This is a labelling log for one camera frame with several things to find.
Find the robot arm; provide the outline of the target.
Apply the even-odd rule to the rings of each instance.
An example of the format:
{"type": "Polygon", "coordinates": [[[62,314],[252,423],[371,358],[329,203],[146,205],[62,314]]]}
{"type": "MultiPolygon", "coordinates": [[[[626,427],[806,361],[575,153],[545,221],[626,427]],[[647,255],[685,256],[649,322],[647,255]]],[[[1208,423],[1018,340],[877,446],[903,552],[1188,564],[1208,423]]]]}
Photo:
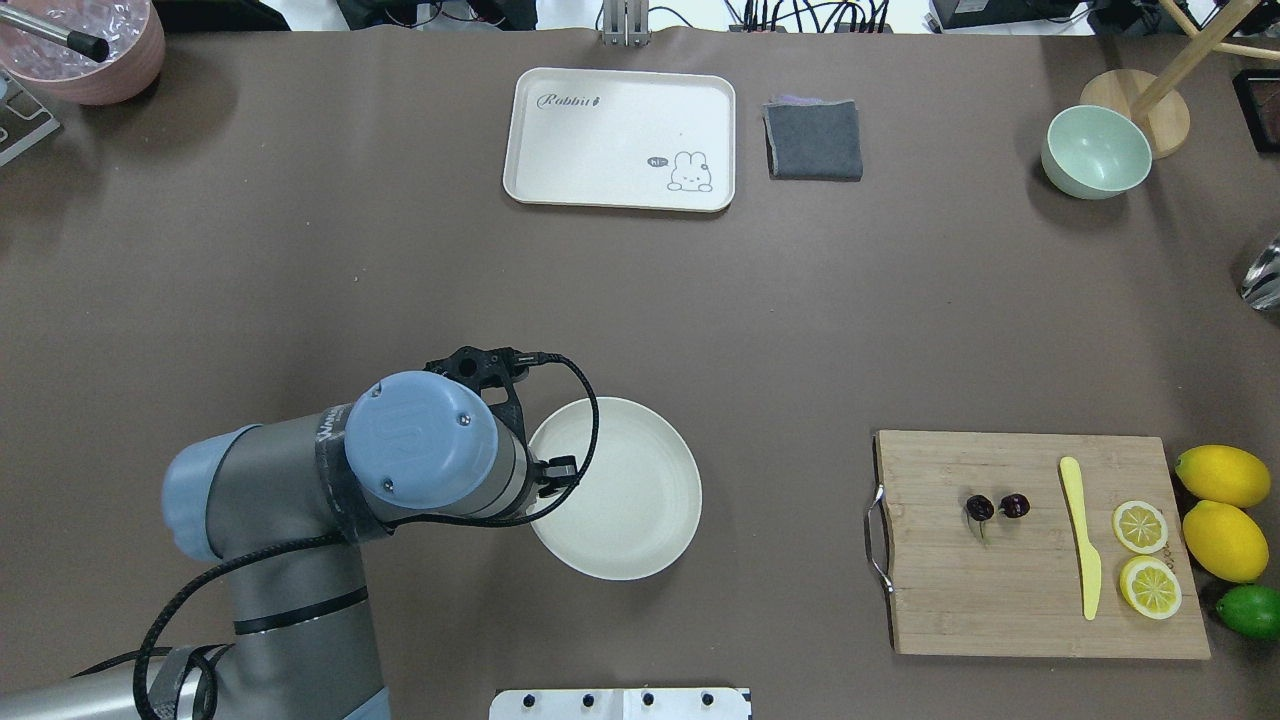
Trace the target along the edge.
{"type": "Polygon", "coordinates": [[[515,384],[559,354],[462,347],[352,404],[191,445],[163,482],[175,544],[207,569],[140,647],[5,719],[388,719],[361,544],[413,523],[521,527],[594,455],[539,459],[515,384]]]}

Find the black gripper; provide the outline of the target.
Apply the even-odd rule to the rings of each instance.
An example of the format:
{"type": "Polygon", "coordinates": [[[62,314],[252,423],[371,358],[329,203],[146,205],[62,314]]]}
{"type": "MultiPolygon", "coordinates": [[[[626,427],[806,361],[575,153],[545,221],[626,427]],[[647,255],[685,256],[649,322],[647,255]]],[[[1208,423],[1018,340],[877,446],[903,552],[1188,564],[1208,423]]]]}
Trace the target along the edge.
{"type": "Polygon", "coordinates": [[[524,380],[535,366],[562,365],[576,378],[581,369],[561,354],[525,352],[512,347],[481,350],[463,346],[452,355],[431,360],[425,372],[443,375],[483,396],[486,389],[500,389],[506,398],[499,402],[486,402],[495,419],[515,437],[516,446],[524,451],[525,460],[517,466],[525,470],[526,484],[536,491],[539,498],[562,498],[577,489],[581,480],[579,460],[570,455],[548,460],[535,459],[529,450],[529,433],[524,419],[524,406],[515,386],[524,380]]]}

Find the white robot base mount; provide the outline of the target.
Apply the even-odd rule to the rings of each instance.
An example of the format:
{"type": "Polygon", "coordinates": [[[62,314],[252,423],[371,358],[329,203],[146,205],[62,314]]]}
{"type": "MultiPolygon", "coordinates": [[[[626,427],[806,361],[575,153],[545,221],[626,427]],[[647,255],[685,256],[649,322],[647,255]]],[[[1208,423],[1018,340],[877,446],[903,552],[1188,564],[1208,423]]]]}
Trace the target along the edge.
{"type": "Polygon", "coordinates": [[[490,703],[489,719],[751,719],[749,689],[641,687],[511,689],[490,703]]]}

